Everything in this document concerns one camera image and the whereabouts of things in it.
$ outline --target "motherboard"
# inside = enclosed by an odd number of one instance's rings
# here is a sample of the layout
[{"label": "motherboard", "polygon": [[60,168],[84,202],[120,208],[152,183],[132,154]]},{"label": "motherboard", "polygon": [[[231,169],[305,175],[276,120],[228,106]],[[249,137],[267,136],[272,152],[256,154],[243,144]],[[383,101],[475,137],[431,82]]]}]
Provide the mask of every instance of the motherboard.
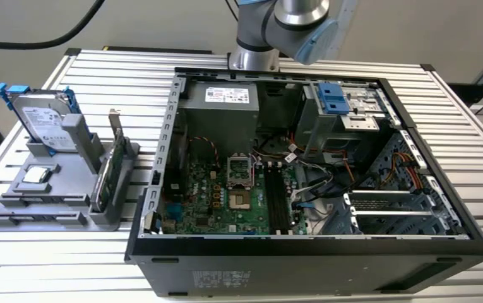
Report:
[{"label": "motherboard", "polygon": [[[241,157],[229,158],[221,163],[221,168],[209,162],[197,160],[189,162],[184,198],[180,203],[169,201],[165,205],[164,233],[244,235],[307,233],[303,215],[295,214],[289,209],[289,193],[297,187],[293,167],[268,168],[251,163],[251,158],[245,159],[248,167]],[[280,176],[280,180],[269,181],[271,172]],[[249,180],[251,183],[235,184],[239,180]],[[275,201],[276,197],[281,198],[279,207],[277,203],[269,201],[272,199]],[[271,223],[277,221],[277,212],[283,214],[279,220],[283,225],[285,224],[281,230],[271,229],[276,225]]]}]

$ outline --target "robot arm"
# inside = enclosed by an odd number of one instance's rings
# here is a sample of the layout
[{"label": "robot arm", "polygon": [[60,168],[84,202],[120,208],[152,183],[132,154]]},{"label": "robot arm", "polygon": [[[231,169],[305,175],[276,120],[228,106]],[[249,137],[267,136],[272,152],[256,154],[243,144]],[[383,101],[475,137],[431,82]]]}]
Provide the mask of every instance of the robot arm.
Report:
[{"label": "robot arm", "polygon": [[239,0],[229,69],[277,71],[279,52],[301,64],[320,59],[337,29],[328,6],[328,0]]}]

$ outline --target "hard drive label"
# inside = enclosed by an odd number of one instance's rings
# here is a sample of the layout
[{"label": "hard drive label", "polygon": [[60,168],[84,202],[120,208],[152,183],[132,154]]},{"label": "hard drive label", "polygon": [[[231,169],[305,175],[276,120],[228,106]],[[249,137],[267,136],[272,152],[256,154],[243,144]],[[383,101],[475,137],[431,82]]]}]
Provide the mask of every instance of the hard drive label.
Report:
[{"label": "hard drive label", "polygon": [[61,129],[61,116],[53,109],[23,107],[21,111],[44,145],[60,152],[76,150],[69,134]]}]

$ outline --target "slotted metal surface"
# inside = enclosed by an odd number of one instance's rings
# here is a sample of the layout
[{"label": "slotted metal surface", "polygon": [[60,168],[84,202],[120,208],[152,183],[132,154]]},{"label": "slotted metal surface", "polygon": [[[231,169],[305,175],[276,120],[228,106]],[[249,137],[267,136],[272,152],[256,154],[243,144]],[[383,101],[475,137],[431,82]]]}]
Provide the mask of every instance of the slotted metal surface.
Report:
[{"label": "slotted metal surface", "polygon": [[[96,232],[0,233],[0,302],[48,300],[119,302],[160,300],[137,267],[123,263],[135,202],[149,179],[161,114],[173,67],[224,68],[225,56],[83,50],[65,56],[43,88],[76,91],[91,131],[112,140],[108,110],[121,113],[125,134],[141,145],[127,193],[120,230]],[[483,229],[483,126],[461,105],[436,73],[413,64],[320,61],[303,66],[284,59],[281,71],[389,80],[420,134]],[[0,147],[0,194],[28,151],[20,125]],[[341,301],[344,297],[223,298],[257,302]],[[483,263],[415,295],[348,297],[349,302],[483,302]]]}]

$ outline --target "power supply label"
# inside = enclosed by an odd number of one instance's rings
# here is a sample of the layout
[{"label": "power supply label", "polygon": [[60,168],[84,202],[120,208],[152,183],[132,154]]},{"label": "power supply label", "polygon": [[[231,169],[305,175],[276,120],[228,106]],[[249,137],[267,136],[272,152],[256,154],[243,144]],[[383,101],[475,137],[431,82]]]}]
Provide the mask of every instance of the power supply label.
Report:
[{"label": "power supply label", "polygon": [[248,103],[247,88],[208,87],[205,102]]}]

